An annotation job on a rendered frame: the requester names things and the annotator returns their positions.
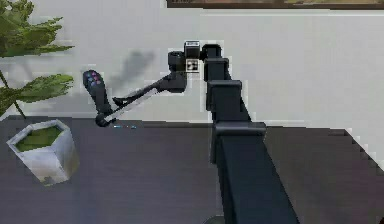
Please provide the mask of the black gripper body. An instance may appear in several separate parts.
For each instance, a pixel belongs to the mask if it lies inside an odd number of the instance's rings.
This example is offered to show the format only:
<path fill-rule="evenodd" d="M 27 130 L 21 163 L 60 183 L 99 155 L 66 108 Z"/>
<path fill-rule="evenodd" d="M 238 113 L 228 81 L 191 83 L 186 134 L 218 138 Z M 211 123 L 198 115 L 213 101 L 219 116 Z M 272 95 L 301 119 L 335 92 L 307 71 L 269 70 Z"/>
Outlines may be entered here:
<path fill-rule="evenodd" d="M 170 93 L 184 92 L 187 86 L 187 75 L 183 51 L 171 51 L 168 53 L 168 68 L 170 73 L 160 80 L 157 90 Z"/>

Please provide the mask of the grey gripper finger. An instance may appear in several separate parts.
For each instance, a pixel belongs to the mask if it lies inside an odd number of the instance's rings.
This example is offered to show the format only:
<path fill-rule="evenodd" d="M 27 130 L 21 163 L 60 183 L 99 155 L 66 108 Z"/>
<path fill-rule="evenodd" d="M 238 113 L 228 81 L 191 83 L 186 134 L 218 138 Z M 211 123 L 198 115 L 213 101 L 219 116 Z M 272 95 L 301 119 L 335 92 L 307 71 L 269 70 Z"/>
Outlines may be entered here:
<path fill-rule="evenodd" d="M 158 94 L 158 91 L 153 89 L 151 90 L 150 92 L 146 93 L 144 96 L 142 96 L 141 98 L 133 101 L 132 103 L 130 104 L 125 104 L 123 106 L 117 106 L 115 109 L 112 108 L 113 110 L 113 113 L 106 116 L 104 114 L 97 114 L 96 118 L 95 118 L 95 122 L 96 124 L 99 126 L 99 127 L 107 127 L 109 126 L 111 123 L 114 123 L 121 115 L 123 115 L 125 112 L 128 112 L 132 109 L 134 109 L 135 107 L 139 106 L 140 104 L 142 104 L 144 101 L 148 100 L 149 98 L 151 98 L 152 96 Z"/>
<path fill-rule="evenodd" d="M 144 96 L 146 93 L 150 92 L 151 90 L 153 90 L 153 89 L 157 90 L 158 87 L 160 86 L 160 84 L 161 84 L 161 80 L 158 80 L 157 82 L 152 83 L 151 85 L 148 85 L 146 87 L 143 87 L 139 90 L 136 90 L 136 91 L 128 94 L 126 97 L 122 97 L 122 98 L 113 97 L 112 100 L 117 106 L 123 106 L 125 104 L 130 104 L 133 101 L 141 98 L 142 96 Z"/>

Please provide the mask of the black joystick with coloured buttons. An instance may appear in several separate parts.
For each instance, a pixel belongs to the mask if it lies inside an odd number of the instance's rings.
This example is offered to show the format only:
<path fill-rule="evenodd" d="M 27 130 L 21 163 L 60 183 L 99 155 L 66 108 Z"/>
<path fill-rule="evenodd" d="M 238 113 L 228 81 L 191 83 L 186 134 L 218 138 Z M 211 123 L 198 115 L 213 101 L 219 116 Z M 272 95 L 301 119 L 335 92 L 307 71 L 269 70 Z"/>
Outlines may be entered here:
<path fill-rule="evenodd" d="M 99 114 L 108 116 L 113 113 L 111 104 L 107 99 L 104 80 L 97 71 L 85 71 L 83 73 L 83 85 L 93 99 Z"/>

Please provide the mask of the dark brown chest of drawers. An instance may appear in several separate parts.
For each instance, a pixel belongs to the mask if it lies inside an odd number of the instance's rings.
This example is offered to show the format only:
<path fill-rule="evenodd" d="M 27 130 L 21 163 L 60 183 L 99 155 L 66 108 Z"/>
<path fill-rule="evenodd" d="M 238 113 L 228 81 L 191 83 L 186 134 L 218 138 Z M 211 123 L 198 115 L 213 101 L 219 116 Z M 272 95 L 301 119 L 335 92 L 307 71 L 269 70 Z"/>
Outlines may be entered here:
<path fill-rule="evenodd" d="M 80 167 L 45 187 L 7 145 L 34 121 L 0 122 L 0 224 L 203 224 L 221 211 L 206 124 L 67 118 Z M 346 131 L 271 127 L 265 143 L 300 224 L 384 224 L 384 171 Z"/>

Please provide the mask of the green house plant white pot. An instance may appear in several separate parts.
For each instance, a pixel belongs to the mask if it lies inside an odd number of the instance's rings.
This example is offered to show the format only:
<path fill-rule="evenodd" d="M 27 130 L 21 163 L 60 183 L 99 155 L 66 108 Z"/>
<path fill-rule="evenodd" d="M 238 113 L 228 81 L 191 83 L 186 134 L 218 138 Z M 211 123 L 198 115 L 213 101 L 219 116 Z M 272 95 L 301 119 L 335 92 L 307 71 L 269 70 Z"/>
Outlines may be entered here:
<path fill-rule="evenodd" d="M 70 48 L 55 43 L 62 28 L 60 19 L 32 23 L 29 17 L 33 10 L 30 0 L 0 0 L 0 58 L 40 56 Z M 72 84 L 72 76 L 52 74 L 11 88 L 0 70 L 0 116 L 19 102 L 35 103 L 63 96 Z M 71 130 L 58 119 L 27 125 L 7 145 L 44 186 L 69 180 L 79 166 Z"/>

